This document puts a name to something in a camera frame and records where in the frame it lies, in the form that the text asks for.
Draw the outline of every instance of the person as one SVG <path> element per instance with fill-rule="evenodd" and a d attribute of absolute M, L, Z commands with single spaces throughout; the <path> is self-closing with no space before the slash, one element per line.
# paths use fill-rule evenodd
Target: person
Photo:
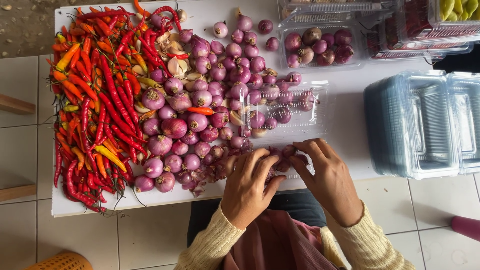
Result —
<path fill-rule="evenodd" d="M 275 176 L 264 185 L 269 168 L 279 157 L 269 156 L 264 148 L 229 157 L 221 201 L 198 201 L 195 203 L 201 205 L 196 208 L 192 205 L 189 231 L 200 224 L 195 223 L 197 212 L 208 213 L 207 224 L 193 233 L 196 236 L 180 253 L 175 269 L 345 269 L 335 236 L 354 270 L 414 270 L 373 222 L 346 164 L 335 151 L 321 138 L 294 142 L 293 146 L 312 160 L 314 174 L 299 158 L 289 158 L 310 192 L 286 194 L 294 200 L 281 200 L 285 206 L 293 204 L 287 211 L 271 209 L 276 197 L 283 196 L 275 193 L 286 176 Z M 318 201 L 316 205 L 310 203 L 310 197 Z M 328 227 L 322 225 L 319 205 Z M 315 206 L 319 209 L 316 218 L 312 215 Z"/>

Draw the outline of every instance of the cream knit sleeve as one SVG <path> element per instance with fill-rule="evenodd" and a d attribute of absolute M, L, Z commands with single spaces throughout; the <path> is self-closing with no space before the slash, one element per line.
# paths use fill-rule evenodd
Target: cream knit sleeve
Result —
<path fill-rule="evenodd" d="M 325 215 L 328 228 L 352 270 L 415 270 L 412 263 L 393 248 L 382 228 L 373 223 L 365 204 L 359 223 L 349 228 L 341 227 L 327 211 Z"/>
<path fill-rule="evenodd" d="M 216 269 L 244 232 L 233 226 L 218 206 L 208 227 L 199 232 L 192 245 L 180 253 L 174 270 Z"/>

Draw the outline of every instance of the white table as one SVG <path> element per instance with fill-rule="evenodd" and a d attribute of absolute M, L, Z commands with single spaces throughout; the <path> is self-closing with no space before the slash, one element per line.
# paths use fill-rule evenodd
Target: white table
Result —
<path fill-rule="evenodd" d="M 193 0 L 178 1 L 179 9 L 184 9 L 188 14 L 188 20 L 182 23 L 184 29 L 194 29 L 194 34 L 211 40 L 215 37 L 212 33 L 212 26 L 218 21 L 227 21 L 230 29 L 229 33 L 235 29 L 236 20 L 234 10 L 238 4 L 242 3 L 241 11 L 243 14 L 251 17 L 254 22 L 253 30 L 257 28 L 256 24 L 262 19 L 270 19 L 274 25 L 280 22 L 278 16 L 278 7 L 276 0 Z M 170 5 L 175 8 L 174 1 L 159 1 L 141 3 L 142 7 L 152 12 L 156 8 L 163 5 Z M 117 8 L 118 4 L 107 5 L 111 8 Z M 122 6 L 130 12 L 135 12 L 131 4 L 122 4 Z M 87 11 L 88 7 L 82 6 L 82 10 Z M 60 31 L 62 25 L 68 25 L 70 19 L 66 13 L 76 14 L 73 7 L 62 7 L 55 11 L 55 32 Z M 290 71 L 280 68 L 279 52 L 266 52 L 264 44 L 266 40 L 275 34 L 258 35 L 257 44 L 259 44 L 260 55 L 266 60 L 267 67 L 278 71 L 279 76 L 285 76 Z M 229 39 L 221 40 L 224 45 L 229 43 Z M 335 113 L 331 119 L 331 127 L 323 136 L 327 142 L 337 151 L 337 153 L 347 163 L 353 180 L 367 179 L 378 177 L 372 168 L 370 160 L 368 142 L 366 136 L 365 120 L 363 113 L 363 89 L 370 83 L 373 83 L 384 77 L 395 75 L 404 70 L 428 70 L 431 66 L 424 60 L 419 61 L 381 61 L 381 62 L 364 62 L 361 68 L 356 70 L 344 71 L 342 69 L 319 69 L 307 74 L 303 70 L 304 82 L 324 81 L 329 82 L 329 93 L 336 95 Z M 136 166 L 133 168 L 134 174 L 142 173 L 142 168 Z M 176 183 L 172 192 L 160 193 L 156 189 L 150 192 L 137 193 L 138 198 L 147 206 L 173 204 L 180 202 L 194 201 L 198 199 L 218 198 L 223 195 L 225 180 L 216 182 L 215 184 L 207 184 L 206 191 L 199 198 L 194 198 L 189 191 L 181 188 Z M 60 189 L 53 188 L 52 215 L 55 217 L 83 214 L 85 207 L 81 203 L 74 203 L 67 200 Z M 301 179 L 289 179 L 280 186 L 279 190 L 291 190 L 305 188 L 305 184 Z M 102 206 L 113 209 L 116 195 L 112 196 L 104 193 L 108 203 Z M 130 209 L 143 207 L 133 195 L 130 188 L 126 189 L 125 198 L 122 198 L 116 209 Z"/>

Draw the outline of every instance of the orange plastic basket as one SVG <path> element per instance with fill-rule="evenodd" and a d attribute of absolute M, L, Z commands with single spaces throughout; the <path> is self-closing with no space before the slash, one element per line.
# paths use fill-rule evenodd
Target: orange plastic basket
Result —
<path fill-rule="evenodd" d="M 24 270 L 93 270 L 85 257 L 74 252 L 59 253 Z"/>

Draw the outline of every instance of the dark trousers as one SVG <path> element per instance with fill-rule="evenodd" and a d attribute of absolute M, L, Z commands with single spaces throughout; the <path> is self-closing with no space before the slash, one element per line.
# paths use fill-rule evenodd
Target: dark trousers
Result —
<path fill-rule="evenodd" d="M 220 200 L 211 199 L 192 202 L 187 232 L 187 247 L 192 244 L 199 232 L 207 228 L 213 213 L 218 209 Z M 308 189 L 290 191 L 286 192 L 286 194 L 276 194 L 273 196 L 270 205 L 268 205 L 268 209 L 286 211 L 293 219 L 309 226 L 326 226 L 324 211 Z"/>

